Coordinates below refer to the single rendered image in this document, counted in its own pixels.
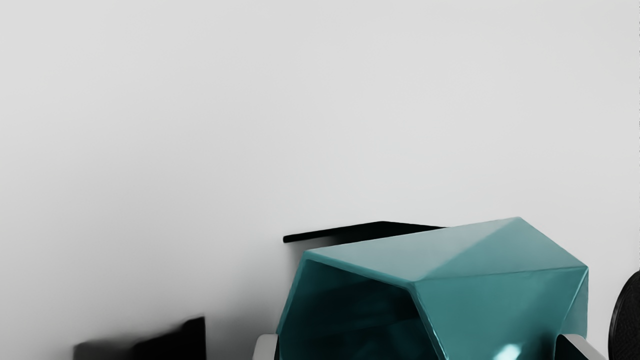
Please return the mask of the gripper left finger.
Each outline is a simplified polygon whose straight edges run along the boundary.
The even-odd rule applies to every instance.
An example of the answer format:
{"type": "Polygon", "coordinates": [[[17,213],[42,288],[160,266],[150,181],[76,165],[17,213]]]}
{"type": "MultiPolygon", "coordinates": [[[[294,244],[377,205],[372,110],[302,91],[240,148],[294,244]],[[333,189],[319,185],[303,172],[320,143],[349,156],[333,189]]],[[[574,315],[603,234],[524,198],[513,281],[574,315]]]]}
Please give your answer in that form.
{"type": "Polygon", "coordinates": [[[260,335],[254,345],[252,360],[279,360],[279,335],[277,333],[260,335]]]}

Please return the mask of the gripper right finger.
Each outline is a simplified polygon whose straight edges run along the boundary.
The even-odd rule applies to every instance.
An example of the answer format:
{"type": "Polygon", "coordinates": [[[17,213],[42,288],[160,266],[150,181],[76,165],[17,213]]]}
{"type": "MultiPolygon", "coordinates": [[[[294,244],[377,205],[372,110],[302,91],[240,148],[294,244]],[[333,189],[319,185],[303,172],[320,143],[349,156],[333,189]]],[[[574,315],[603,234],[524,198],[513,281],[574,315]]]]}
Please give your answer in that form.
{"type": "Polygon", "coordinates": [[[607,360],[584,337],[576,333],[560,333],[556,337],[554,360],[607,360]]]}

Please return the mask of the teal faceted mug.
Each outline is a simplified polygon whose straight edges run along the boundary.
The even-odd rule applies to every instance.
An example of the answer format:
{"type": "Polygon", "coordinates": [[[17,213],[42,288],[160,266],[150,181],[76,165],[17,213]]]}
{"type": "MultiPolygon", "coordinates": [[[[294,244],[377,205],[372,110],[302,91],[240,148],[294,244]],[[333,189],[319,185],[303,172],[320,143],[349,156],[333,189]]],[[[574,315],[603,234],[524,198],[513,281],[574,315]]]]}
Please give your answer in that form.
{"type": "Polygon", "coordinates": [[[279,360],[553,360],[588,333],[589,268],[520,217],[308,249],[279,360]]]}

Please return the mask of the black round object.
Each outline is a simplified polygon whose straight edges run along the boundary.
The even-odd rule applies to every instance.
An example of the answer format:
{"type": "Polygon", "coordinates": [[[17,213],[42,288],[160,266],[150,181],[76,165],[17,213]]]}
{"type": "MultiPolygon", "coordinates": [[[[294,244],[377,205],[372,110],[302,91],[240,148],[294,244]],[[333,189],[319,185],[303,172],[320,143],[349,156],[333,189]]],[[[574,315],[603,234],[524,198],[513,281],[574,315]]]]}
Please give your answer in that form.
{"type": "Polygon", "coordinates": [[[615,301],[608,333],[609,360],[640,360],[640,270],[615,301]]]}

